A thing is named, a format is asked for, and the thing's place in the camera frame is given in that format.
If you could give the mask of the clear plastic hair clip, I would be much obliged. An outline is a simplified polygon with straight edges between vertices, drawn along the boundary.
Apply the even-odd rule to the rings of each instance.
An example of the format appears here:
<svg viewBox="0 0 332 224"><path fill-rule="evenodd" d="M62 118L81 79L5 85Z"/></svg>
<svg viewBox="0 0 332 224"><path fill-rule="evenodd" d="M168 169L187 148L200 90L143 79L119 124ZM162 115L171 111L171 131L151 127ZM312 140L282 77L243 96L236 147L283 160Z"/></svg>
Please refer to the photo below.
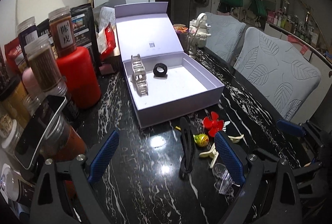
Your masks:
<svg viewBox="0 0 332 224"><path fill-rule="evenodd" d="M215 163L212 168L212 173L216 179L214 188L219 194L232 195L234 192L233 186L240 186L233 181L229 171L222 163Z"/></svg>

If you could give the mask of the cream curved hair claw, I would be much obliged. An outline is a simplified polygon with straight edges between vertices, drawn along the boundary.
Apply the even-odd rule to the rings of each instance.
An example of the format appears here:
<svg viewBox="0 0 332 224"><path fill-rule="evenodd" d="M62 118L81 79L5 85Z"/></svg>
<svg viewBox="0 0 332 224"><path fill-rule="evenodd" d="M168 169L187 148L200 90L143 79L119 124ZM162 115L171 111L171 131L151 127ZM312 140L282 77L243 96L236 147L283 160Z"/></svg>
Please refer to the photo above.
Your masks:
<svg viewBox="0 0 332 224"><path fill-rule="evenodd" d="M210 169L217 163L218 157L221 157L226 167L243 168L243 162L240 159L243 153L237 153L237 149L235 148L235 144L243 138L244 135L228 136L225 138L221 132L218 132L210 150L201 152L199 158L210 158L212 160L209 164Z"/></svg>

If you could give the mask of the red flower hair clip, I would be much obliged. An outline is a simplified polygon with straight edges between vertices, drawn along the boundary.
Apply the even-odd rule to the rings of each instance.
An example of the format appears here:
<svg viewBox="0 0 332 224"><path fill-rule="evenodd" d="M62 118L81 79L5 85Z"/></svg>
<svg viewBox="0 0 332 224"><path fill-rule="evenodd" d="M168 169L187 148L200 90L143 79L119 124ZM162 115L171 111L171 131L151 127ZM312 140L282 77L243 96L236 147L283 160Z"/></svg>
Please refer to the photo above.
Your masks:
<svg viewBox="0 0 332 224"><path fill-rule="evenodd" d="M206 116L203 119L203 126L208 131L208 135L212 138L216 133L223 130L225 122L219 119L219 115L216 112L211 112L210 116Z"/></svg>

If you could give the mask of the yellow green lollipop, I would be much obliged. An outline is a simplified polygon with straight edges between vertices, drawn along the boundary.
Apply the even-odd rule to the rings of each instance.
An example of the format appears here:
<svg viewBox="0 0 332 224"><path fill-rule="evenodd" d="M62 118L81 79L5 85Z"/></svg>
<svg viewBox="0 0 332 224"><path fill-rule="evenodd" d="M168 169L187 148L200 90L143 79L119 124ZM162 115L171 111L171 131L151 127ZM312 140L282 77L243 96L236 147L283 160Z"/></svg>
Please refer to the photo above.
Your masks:
<svg viewBox="0 0 332 224"><path fill-rule="evenodd" d="M182 132L181 128L179 126L176 126L175 129ZM192 125L189 125L189 129L190 129L190 133L193 136L194 142L198 147L204 148L208 145L209 136L207 134L196 134L195 128ZM181 139L181 144L182 144L183 148L185 148L185 140L184 140L185 138L183 138L181 135L180 139Z"/></svg>

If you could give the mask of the black long hair clip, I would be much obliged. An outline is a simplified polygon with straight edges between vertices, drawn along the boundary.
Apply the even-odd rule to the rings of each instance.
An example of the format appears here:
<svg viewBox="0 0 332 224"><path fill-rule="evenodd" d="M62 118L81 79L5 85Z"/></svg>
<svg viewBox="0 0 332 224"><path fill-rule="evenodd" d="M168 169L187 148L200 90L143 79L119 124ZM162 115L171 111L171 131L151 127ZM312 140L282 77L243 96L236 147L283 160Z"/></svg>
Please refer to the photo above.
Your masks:
<svg viewBox="0 0 332 224"><path fill-rule="evenodd" d="M192 171L195 156L195 142L191 125L185 117L181 117L180 119L180 129L183 157L181 159L179 176L182 180L185 180L187 175Z"/></svg>

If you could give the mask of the beige rectangular hair claw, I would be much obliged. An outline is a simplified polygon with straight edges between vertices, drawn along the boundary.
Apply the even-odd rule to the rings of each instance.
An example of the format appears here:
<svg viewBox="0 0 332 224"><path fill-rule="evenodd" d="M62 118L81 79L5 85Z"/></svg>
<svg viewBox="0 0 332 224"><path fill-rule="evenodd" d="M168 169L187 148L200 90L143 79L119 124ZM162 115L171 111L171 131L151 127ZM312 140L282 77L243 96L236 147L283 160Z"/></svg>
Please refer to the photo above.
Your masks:
<svg viewBox="0 0 332 224"><path fill-rule="evenodd" d="M146 81L146 70L141 56L131 56L132 76L131 82L134 84L137 94L141 96L148 95L148 83Z"/></svg>

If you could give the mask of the near grey leaf cushion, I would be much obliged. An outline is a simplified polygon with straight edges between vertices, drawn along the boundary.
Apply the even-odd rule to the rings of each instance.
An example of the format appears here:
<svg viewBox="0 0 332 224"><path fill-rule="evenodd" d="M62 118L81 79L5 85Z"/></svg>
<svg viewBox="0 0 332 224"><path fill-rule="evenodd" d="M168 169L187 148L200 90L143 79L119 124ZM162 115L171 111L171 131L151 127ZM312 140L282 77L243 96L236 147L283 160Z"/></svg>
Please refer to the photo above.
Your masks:
<svg viewBox="0 0 332 224"><path fill-rule="evenodd" d="M291 120L308 96L319 86L321 73L290 43L247 28L234 68Z"/></svg>

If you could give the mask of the smartphone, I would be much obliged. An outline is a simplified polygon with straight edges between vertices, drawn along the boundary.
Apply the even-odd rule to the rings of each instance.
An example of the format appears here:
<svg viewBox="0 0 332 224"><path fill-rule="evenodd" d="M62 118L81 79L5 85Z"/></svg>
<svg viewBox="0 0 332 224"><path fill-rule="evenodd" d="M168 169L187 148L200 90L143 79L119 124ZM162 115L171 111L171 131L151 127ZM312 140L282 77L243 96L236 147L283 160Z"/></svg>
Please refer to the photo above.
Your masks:
<svg viewBox="0 0 332 224"><path fill-rule="evenodd" d="M51 125L59 117L66 104L66 97L46 96L26 125L14 151L15 158L25 170L34 166L45 135L50 132Z"/></svg>

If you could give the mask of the red canister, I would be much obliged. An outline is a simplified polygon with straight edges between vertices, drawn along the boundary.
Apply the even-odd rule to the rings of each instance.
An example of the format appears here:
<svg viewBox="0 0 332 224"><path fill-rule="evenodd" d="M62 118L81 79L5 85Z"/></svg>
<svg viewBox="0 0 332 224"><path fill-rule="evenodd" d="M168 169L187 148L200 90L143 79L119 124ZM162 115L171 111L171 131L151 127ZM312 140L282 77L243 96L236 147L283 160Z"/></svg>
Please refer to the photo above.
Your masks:
<svg viewBox="0 0 332 224"><path fill-rule="evenodd" d="M77 107L88 108L96 104L101 97L101 89L89 50L78 47L56 62Z"/></svg>

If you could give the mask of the far grey leaf cushion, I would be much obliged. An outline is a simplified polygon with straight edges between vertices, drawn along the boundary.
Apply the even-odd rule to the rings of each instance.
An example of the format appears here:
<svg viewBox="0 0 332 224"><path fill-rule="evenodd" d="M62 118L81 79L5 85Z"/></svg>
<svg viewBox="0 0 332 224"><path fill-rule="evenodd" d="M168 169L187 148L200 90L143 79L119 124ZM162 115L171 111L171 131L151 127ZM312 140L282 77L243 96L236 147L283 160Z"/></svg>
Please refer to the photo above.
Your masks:
<svg viewBox="0 0 332 224"><path fill-rule="evenodd" d="M206 41L206 48L231 63L246 24L232 16L215 15L207 12L207 23L211 34Z"/></svg>

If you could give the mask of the clear glass cup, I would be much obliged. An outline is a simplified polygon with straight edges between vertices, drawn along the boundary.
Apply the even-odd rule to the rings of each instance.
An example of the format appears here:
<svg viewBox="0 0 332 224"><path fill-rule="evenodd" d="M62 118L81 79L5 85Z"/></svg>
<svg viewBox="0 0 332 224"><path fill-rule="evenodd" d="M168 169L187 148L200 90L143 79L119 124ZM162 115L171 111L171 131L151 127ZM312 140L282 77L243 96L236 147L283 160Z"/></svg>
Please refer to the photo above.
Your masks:
<svg viewBox="0 0 332 224"><path fill-rule="evenodd" d="M198 44L200 41L200 34L191 34L189 32L179 33L179 41L183 51L191 58L197 57Z"/></svg>

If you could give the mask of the lavender gift box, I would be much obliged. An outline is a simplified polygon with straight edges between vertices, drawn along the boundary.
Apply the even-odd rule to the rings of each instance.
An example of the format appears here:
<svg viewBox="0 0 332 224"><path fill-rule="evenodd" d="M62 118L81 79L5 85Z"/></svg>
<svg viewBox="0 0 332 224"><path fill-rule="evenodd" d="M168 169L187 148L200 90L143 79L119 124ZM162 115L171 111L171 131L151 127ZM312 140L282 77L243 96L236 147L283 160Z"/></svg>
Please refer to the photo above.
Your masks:
<svg viewBox="0 0 332 224"><path fill-rule="evenodd" d="M217 104L224 84L187 55L167 15L167 2L115 7L116 36L140 128L161 124ZM131 56L141 56L148 95L131 82Z"/></svg>

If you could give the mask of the white cartoon kettle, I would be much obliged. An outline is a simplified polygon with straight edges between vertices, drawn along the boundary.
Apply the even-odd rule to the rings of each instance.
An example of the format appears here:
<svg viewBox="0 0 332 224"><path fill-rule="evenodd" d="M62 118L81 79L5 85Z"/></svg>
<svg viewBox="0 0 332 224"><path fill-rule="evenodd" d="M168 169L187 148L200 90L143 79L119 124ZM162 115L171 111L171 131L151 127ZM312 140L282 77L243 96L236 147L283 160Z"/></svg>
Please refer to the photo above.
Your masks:
<svg viewBox="0 0 332 224"><path fill-rule="evenodd" d="M207 22L208 15L200 13L196 19L190 21L190 35L192 36L192 44L203 48L206 46L207 39L211 37L209 32L210 25Z"/></svg>

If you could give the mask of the snack candy bag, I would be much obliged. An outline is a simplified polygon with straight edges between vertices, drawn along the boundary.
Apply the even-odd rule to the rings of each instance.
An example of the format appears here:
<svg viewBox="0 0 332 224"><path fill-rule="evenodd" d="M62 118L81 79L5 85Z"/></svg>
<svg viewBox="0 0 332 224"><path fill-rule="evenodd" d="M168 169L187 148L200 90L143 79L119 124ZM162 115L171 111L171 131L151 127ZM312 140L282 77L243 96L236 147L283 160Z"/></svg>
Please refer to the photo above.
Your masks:
<svg viewBox="0 0 332 224"><path fill-rule="evenodd" d="M190 31L190 29L184 24L174 24L173 28L175 29L177 34L186 34Z"/></svg>

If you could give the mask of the brown jar chinese label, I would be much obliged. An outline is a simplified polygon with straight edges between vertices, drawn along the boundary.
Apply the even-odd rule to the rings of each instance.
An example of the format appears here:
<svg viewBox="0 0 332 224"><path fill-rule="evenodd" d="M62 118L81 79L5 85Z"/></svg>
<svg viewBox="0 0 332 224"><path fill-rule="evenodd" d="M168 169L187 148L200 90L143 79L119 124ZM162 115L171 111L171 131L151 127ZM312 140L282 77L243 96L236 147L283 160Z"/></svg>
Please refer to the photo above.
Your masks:
<svg viewBox="0 0 332 224"><path fill-rule="evenodd" d="M77 49L70 7L58 8L48 14L51 35L58 57L64 57Z"/></svg>

